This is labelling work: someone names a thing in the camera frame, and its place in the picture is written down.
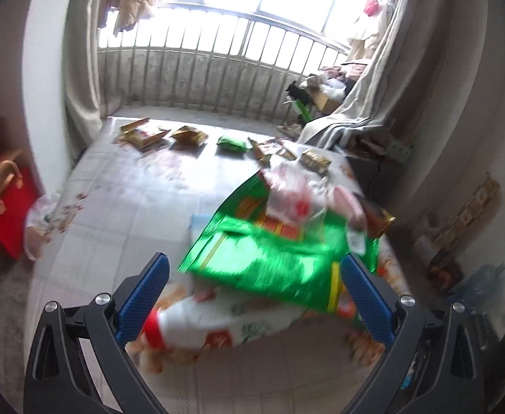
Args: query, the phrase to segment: red gift bag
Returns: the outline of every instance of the red gift bag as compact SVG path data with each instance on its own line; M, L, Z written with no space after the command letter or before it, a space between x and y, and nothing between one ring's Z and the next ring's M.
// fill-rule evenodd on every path
M0 194L0 247L17 260L23 251L26 214L39 193L27 167L21 171L13 161L2 162L5 163L14 168L15 175Z

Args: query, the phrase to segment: green packaging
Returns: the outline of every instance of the green packaging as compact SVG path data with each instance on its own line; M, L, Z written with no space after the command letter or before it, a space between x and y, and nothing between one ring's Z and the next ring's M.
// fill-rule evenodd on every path
M179 270L322 312L335 312L343 290L340 261L349 251L346 219L328 211L315 227L298 229L265 215L269 190L259 174L216 211ZM378 240L361 256L377 268Z
M228 135L222 135L218 138L217 145L225 150L229 150L231 152L246 152L247 144L242 140L237 138L230 137Z

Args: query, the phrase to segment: beige curtain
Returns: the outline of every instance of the beige curtain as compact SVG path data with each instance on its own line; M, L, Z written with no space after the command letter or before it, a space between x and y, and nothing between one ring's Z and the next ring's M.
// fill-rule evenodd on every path
M299 141L321 148L345 145L352 130L403 124L411 113L395 110L416 100L424 88L418 71L435 49L434 32L447 0L398 0L390 25L343 104L331 115L306 125Z
M69 143L77 158L101 129L97 63L99 0L70 0L63 43Z

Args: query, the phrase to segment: blue plastic bottle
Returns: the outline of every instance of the blue plastic bottle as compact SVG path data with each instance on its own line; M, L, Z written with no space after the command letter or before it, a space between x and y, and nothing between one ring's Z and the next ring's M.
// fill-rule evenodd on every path
M482 265L452 290L450 298L453 302L461 302L474 314L481 312L486 300L496 292L500 274L504 269L503 264L498 267L491 264Z

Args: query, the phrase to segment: plastic bag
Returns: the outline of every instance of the plastic bag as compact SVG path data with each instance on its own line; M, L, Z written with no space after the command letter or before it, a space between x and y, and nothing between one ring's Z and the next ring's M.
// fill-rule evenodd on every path
M266 215L302 227L325 213L332 189L327 178L321 178L293 161L264 170L263 176L270 187Z
M320 89L329 99L334 101L342 101L345 97L345 88L334 89L333 87L329 87L329 85L321 84Z
M322 219L328 208L348 220L351 229L366 232L367 218L358 199L343 186L305 170L295 161L263 171L270 188L266 215L294 227Z
M41 256L43 243L49 242L47 233L51 230L51 216L60 197L59 193L51 193L38 198L26 215L24 253L33 262Z

